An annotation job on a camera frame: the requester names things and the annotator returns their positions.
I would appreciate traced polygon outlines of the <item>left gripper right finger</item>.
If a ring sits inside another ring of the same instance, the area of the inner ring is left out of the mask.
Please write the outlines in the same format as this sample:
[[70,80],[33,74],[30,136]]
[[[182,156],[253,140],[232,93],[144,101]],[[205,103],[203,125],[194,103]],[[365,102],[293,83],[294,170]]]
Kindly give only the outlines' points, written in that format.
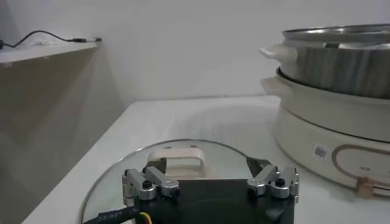
[[299,198],[299,173],[295,167],[280,170],[266,159],[246,158],[252,178],[247,180],[248,194],[258,198],[270,193],[276,199]]

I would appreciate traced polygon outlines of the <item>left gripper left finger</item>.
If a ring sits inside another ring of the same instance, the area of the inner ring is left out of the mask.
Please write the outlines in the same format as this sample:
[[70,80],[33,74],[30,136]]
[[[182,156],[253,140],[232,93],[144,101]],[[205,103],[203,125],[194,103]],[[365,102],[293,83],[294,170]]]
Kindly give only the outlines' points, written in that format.
[[141,172],[136,169],[126,169],[122,174],[123,204],[129,207],[136,199],[152,201],[158,196],[178,199],[179,182],[166,176],[166,166],[167,159],[160,158],[148,161]]

